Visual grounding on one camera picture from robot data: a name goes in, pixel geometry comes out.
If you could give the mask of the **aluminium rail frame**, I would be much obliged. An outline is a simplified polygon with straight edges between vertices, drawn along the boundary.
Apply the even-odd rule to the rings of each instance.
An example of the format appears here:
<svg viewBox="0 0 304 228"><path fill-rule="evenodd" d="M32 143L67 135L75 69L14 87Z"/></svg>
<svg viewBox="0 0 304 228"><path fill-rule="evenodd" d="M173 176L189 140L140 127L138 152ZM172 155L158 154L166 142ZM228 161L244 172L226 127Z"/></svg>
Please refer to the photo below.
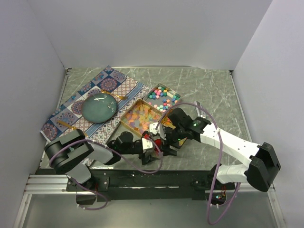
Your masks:
<svg viewBox="0 0 304 228"><path fill-rule="evenodd" d="M129 67L120 72L148 86L164 83L186 101L200 100L217 124L250 140L251 135L229 70L194 67ZM190 199L117 200L93 211L76 206L67 177L30 175L16 223L21 228L206 228L206 202ZM284 228L275 188L258 192L242 184L219 228Z"/></svg>

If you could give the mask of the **dark tin of gummy candies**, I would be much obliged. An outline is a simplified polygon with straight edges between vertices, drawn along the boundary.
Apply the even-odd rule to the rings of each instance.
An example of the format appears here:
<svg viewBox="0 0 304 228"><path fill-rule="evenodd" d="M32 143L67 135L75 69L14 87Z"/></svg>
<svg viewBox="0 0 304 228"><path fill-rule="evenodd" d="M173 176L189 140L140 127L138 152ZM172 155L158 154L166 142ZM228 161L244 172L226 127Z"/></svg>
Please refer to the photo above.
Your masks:
<svg viewBox="0 0 304 228"><path fill-rule="evenodd" d="M162 123L162 129L165 133L165 139L163 140L163 145L172 147L175 150L179 150L183 144L186 142L187 138L182 138L182 130L179 125L175 126L168 120Z"/></svg>

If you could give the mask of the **patterned paper placemat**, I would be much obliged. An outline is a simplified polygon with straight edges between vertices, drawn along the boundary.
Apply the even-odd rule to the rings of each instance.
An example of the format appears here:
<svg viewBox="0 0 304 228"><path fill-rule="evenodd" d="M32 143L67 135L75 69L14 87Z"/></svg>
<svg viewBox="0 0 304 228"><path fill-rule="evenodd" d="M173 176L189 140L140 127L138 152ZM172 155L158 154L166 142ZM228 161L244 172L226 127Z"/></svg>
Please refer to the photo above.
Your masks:
<svg viewBox="0 0 304 228"><path fill-rule="evenodd" d="M105 143L123 114L145 96L149 87L107 66L68 98L42 126L50 142L72 130L82 130L90 139Z"/></svg>

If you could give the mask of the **teal ceramic plate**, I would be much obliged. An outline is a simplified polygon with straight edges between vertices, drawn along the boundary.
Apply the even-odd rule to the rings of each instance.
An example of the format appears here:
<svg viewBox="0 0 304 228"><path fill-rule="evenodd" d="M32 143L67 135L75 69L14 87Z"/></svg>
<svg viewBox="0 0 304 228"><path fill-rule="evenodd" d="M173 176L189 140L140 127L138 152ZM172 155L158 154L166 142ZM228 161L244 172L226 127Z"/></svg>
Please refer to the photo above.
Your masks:
<svg viewBox="0 0 304 228"><path fill-rule="evenodd" d="M89 122L98 124L111 119L118 108L116 99L109 94L98 93L89 96L81 106L82 116Z"/></svg>

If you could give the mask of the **pink tin of star candies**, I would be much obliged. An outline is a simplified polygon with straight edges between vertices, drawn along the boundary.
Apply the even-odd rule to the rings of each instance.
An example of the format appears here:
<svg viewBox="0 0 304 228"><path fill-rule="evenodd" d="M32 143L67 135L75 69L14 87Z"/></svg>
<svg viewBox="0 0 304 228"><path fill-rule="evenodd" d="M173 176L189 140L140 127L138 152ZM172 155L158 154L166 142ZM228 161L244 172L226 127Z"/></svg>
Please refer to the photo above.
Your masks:
<svg viewBox="0 0 304 228"><path fill-rule="evenodd" d="M158 83L143 97L143 100L159 112L166 112L179 102L182 95L168 86Z"/></svg>

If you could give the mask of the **gold fork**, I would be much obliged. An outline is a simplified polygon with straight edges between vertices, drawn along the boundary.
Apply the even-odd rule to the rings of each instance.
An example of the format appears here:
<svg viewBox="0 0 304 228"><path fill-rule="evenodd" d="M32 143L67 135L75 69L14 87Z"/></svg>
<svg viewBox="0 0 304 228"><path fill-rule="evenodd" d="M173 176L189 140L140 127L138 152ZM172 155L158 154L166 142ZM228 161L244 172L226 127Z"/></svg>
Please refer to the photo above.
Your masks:
<svg viewBox="0 0 304 228"><path fill-rule="evenodd" d="M110 93L110 92L105 91L105 90L100 90L100 92L104 93L104 94L112 95L113 97L119 98L120 100L126 100L128 98L127 96L117 95L117 94Z"/></svg>

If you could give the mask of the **gold tin of popsicle candies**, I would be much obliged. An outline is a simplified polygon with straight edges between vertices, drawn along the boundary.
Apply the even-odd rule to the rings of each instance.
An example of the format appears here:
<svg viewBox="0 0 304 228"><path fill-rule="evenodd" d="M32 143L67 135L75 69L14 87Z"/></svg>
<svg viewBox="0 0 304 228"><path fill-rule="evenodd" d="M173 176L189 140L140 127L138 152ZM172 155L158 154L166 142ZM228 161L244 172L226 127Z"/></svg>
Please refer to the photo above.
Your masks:
<svg viewBox="0 0 304 228"><path fill-rule="evenodd" d="M137 136L149 130L149 125L158 122L162 112L146 101L139 99L123 114L121 124Z"/></svg>

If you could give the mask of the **red jar lid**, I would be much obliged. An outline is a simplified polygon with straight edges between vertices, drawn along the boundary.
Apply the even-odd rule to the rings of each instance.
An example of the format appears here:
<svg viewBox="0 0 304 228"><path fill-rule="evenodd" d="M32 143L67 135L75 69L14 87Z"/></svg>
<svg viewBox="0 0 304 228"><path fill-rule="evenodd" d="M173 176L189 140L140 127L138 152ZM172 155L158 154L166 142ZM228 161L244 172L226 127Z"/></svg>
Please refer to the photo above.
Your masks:
<svg viewBox="0 0 304 228"><path fill-rule="evenodd" d="M162 147L162 141L161 141L161 139L156 139L155 141L155 144L156 144L156 146L154 146L154 150L156 151L156 153L158 154L159 153L159 151L161 151L162 149L161 149L161 147Z"/></svg>

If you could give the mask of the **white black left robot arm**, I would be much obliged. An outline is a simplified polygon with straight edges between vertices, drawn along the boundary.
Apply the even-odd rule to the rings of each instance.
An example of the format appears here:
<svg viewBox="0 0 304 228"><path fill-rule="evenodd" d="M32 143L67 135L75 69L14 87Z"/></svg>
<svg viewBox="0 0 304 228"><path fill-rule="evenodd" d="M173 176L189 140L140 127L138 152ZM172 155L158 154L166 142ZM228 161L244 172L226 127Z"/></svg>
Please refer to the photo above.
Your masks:
<svg viewBox="0 0 304 228"><path fill-rule="evenodd" d="M49 158L49 166L56 174L66 174L85 191L94 187L95 180L89 167L83 163L84 159L96 160L108 166L124 159L136 170L154 174L160 170L163 157L159 146L149 135L146 134L134 141L133 134L127 131L104 145L85 137L83 131L74 130L49 142L44 151ZM143 171L132 164L125 155L138 155L143 165L159 159L160 165L155 171Z"/></svg>

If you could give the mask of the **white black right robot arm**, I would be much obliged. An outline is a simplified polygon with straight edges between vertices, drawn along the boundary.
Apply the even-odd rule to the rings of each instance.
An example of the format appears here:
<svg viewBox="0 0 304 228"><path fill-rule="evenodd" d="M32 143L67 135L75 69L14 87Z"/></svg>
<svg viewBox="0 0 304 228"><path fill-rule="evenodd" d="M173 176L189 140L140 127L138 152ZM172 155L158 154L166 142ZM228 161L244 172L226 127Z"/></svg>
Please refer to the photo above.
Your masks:
<svg viewBox="0 0 304 228"><path fill-rule="evenodd" d="M220 165L214 167L208 177L208 184L219 189L226 183L249 183L253 188L267 192L281 169L274 147L264 142L257 144L232 135L199 115L195 119L181 108L175 108L168 114L174 128L159 126L157 133L169 145L181 139L196 140L237 159L239 165Z"/></svg>

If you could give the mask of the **metal scoop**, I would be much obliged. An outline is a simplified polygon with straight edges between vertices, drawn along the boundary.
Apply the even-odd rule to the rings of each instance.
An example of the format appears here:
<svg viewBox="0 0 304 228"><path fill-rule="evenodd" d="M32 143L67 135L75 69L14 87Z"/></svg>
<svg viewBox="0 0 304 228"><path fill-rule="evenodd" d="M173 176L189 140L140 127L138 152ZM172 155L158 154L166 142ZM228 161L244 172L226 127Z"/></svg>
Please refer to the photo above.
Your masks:
<svg viewBox="0 0 304 228"><path fill-rule="evenodd" d="M202 105L200 104L199 101L194 101L193 103L194 103L196 106L202 108ZM206 117L207 117L207 114L206 114L204 111L202 111L201 109L199 109L198 107L195 107L197 116L202 117L202 118L206 118Z"/></svg>

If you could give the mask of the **gold knife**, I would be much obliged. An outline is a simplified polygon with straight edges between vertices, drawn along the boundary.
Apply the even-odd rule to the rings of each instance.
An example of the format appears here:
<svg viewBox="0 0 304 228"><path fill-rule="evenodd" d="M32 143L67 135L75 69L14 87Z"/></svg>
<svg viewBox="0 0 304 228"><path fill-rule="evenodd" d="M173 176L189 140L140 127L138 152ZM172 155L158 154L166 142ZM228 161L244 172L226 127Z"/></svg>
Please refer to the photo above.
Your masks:
<svg viewBox="0 0 304 228"><path fill-rule="evenodd" d="M61 120L57 120L57 123L67 128L61 136L66 135L75 130L81 130L84 133L85 137L89 137L86 133L86 130L91 126L91 123L85 120L83 117L78 119L73 125L69 125L68 123L63 122Z"/></svg>

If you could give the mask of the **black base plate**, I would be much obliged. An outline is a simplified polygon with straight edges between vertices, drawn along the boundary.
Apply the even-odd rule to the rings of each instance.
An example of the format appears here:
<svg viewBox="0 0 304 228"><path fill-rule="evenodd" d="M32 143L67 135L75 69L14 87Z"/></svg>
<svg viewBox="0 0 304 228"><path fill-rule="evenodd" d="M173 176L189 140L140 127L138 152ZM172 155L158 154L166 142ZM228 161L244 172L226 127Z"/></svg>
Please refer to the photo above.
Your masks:
<svg viewBox="0 0 304 228"><path fill-rule="evenodd" d="M192 199L206 200L210 190L212 171L199 170L163 170L155 174L144 174L136 170L91 170L92 180L84 187L97 191L85 196L85 191L67 179L66 191L76 192L76 199L81 204L92 204L93 200L161 200Z"/></svg>

